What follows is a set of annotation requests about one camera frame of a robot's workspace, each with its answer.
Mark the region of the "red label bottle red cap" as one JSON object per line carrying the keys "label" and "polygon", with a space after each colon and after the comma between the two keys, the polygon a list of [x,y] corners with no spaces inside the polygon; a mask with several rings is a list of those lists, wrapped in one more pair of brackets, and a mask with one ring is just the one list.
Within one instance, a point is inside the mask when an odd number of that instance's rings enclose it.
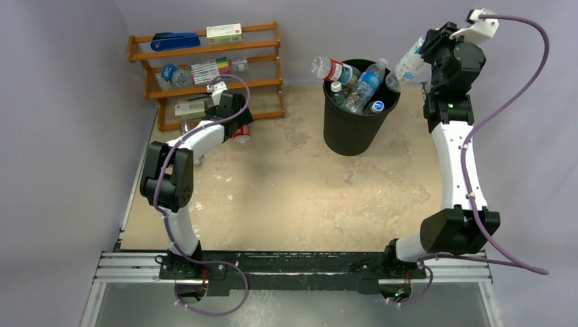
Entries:
{"label": "red label bottle red cap", "polygon": [[234,133],[234,140],[237,144],[247,144],[251,140],[249,125],[244,125]]}

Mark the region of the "blue label clear bottle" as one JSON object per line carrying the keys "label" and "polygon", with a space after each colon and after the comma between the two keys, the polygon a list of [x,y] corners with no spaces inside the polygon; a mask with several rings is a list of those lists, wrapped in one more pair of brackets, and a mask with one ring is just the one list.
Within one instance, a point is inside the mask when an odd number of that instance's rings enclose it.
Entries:
{"label": "blue label clear bottle", "polygon": [[365,105],[382,84],[387,65],[388,61],[383,58],[371,64],[361,74],[353,92],[346,98],[341,108],[354,114],[361,114]]}

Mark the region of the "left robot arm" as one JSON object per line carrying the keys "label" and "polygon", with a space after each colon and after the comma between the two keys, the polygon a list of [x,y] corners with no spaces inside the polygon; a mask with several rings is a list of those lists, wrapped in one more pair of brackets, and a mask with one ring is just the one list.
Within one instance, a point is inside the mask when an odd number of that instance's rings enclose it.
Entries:
{"label": "left robot arm", "polygon": [[248,102],[241,93],[224,91],[193,129],[170,142],[152,142],[147,147],[140,194],[162,218],[169,246],[160,265],[168,272],[188,279],[202,272],[206,262],[189,214],[194,163],[252,123]]}

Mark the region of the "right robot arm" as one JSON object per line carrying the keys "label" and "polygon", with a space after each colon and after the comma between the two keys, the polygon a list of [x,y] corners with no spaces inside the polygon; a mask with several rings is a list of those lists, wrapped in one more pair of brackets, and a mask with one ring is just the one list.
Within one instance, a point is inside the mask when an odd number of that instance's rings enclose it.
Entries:
{"label": "right robot arm", "polygon": [[498,27],[496,19],[472,20],[463,29],[447,22],[429,30],[421,44],[421,59],[431,66],[423,116],[440,161],[442,203],[440,211],[422,221],[417,235],[390,243],[394,252],[383,258],[382,267],[391,277],[427,255],[475,254],[486,244],[485,234],[500,226],[499,213],[487,208],[468,139],[474,124],[468,92],[486,62],[480,45]]}

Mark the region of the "wooden three-tier shelf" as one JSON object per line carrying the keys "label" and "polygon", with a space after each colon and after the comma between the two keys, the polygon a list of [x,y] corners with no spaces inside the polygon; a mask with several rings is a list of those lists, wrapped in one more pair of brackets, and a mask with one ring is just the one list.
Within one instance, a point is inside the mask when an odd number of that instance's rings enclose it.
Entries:
{"label": "wooden three-tier shelf", "polygon": [[241,77],[256,63],[270,62],[276,74],[269,79],[255,79],[241,84],[227,82],[228,89],[275,87],[282,92],[283,74],[279,57],[281,39],[276,22],[267,25],[208,27],[187,33],[131,35],[127,59],[139,62],[144,70],[143,94],[157,102],[159,131],[178,130],[179,123],[167,124],[166,106],[178,99],[204,95],[218,74]]}

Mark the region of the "dark green label water bottle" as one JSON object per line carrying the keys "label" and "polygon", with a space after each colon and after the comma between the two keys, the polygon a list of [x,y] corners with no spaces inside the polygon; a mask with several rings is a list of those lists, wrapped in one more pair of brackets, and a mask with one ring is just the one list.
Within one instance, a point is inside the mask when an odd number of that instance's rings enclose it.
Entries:
{"label": "dark green label water bottle", "polygon": [[330,98],[332,102],[338,107],[341,108],[347,99],[347,95],[345,92],[345,88],[343,84],[339,81],[332,82],[330,85]]}

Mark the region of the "black ribbed waste bin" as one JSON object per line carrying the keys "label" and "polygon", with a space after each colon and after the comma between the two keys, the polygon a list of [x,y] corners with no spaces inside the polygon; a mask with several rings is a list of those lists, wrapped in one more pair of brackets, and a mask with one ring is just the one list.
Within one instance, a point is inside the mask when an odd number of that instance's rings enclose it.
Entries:
{"label": "black ribbed waste bin", "polygon": [[[357,68],[361,74],[373,63],[367,59],[349,59],[342,61],[348,65]],[[385,77],[390,72],[389,65],[385,71]],[[323,92],[324,101],[324,127],[323,135],[326,145],[335,153],[344,156],[355,156],[365,152],[373,139],[376,137],[379,129],[390,112],[395,109],[401,93],[396,93],[388,89],[384,80],[374,93],[373,97],[365,105],[361,114],[354,114],[338,108],[330,98],[331,82],[324,81]],[[346,95],[353,92],[354,87],[344,87]],[[380,114],[367,114],[366,106],[373,101],[382,101],[385,110]]]}

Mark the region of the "white label clear bottle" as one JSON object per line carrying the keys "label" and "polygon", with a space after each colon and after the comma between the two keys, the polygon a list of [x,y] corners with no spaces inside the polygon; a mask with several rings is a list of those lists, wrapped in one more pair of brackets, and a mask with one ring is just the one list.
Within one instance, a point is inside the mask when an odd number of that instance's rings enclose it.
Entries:
{"label": "white label clear bottle", "polygon": [[399,93],[402,85],[414,82],[422,72],[425,62],[421,57],[421,48],[425,38],[425,35],[418,38],[399,63],[387,74],[384,82],[388,89]]}

